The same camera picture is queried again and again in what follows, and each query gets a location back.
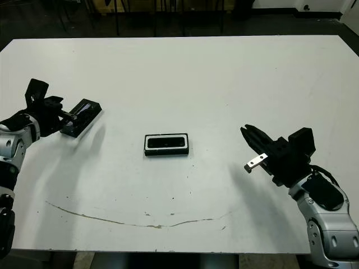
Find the black device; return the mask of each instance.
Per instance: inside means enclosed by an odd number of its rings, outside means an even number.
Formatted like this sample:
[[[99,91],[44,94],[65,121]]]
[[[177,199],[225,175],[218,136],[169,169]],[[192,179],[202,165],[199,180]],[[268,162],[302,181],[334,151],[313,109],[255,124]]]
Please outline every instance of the black device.
[[[64,120],[64,125],[60,130],[68,136],[78,137],[89,124],[99,115],[102,108],[99,103],[82,99],[71,111],[70,114],[76,117],[76,121]]]
[[[144,152],[146,156],[188,154],[188,134],[147,134]]]

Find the black cable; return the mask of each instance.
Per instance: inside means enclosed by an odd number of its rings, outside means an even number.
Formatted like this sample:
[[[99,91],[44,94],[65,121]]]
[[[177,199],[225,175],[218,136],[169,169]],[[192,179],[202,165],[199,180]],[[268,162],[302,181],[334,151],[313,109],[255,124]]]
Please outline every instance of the black cable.
[[[323,173],[327,178],[330,179],[330,181],[339,187],[339,184],[338,182],[336,181],[336,179],[332,176],[332,174],[330,174],[328,171],[326,171],[324,168],[320,167],[320,166],[317,166],[317,165],[309,165],[310,168],[313,170],[313,171],[318,171],[320,173]]]

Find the scuff mark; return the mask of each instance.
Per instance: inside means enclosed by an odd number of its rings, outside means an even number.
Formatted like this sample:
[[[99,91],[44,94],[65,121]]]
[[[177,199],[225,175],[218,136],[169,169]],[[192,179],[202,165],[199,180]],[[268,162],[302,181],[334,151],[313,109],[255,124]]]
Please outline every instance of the scuff mark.
[[[134,226],[140,226],[140,227],[151,227],[151,228],[155,228],[155,229],[162,229],[162,225],[147,225],[147,226],[142,226],[142,225],[136,225],[136,224],[131,224],[131,225],[134,225]]]
[[[166,226],[166,227],[176,227],[176,226],[178,226],[178,225],[185,224],[185,223],[199,222],[199,221],[208,221],[208,220],[214,220],[214,219],[186,220],[186,221],[183,221],[183,222],[180,222],[180,223],[176,223],[176,224],[173,224],[173,225],[168,225],[168,226]]]
[[[131,224],[131,223],[125,223],[125,222],[120,222],[120,221],[115,221],[115,220],[108,220],[108,219],[102,219],[100,217],[93,217],[93,216],[88,216],[88,215],[85,215],[85,214],[80,214],[80,213],[76,213],[76,212],[73,212],[73,211],[70,211],[70,210],[67,210],[67,209],[64,209],[62,207],[59,207],[57,205],[54,205],[52,203],[50,203],[49,201],[45,201],[47,204],[63,211],[63,212],[66,212],[66,213],[69,213],[71,215],[74,215],[74,216],[79,216],[79,217],[85,217],[87,219],[93,219],[93,220],[99,220],[99,221],[105,221],[105,222],[109,222],[109,223],[114,223],[114,224],[119,224],[119,225],[125,225],[125,226],[134,226],[134,227],[143,227],[143,228],[154,228],[154,229],[162,229],[163,227],[176,227],[176,226],[179,226],[179,225],[182,225],[182,224],[186,224],[186,223],[192,223],[192,222],[200,222],[200,221],[212,221],[212,220],[220,220],[222,219],[223,217],[235,212],[236,210],[233,210],[233,211],[229,211],[225,214],[223,214],[222,216],[220,217],[217,217],[217,218],[208,218],[208,219],[200,219],[200,220],[186,220],[186,221],[182,221],[182,222],[179,222],[179,223],[176,223],[176,224],[172,224],[172,225],[161,225],[161,224],[158,224],[158,225],[139,225],[139,224]]]

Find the white table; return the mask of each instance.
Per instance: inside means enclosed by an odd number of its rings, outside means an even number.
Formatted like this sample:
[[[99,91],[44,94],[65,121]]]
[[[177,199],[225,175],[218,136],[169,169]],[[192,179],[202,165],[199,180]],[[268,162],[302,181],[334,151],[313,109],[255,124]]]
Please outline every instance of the white table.
[[[0,116],[31,78],[100,102],[81,141],[33,144],[15,187],[17,249],[309,253],[306,224],[239,128],[314,130],[359,224],[359,58],[337,36],[14,40],[0,53]],[[144,137],[188,132],[188,157],[148,158]]]

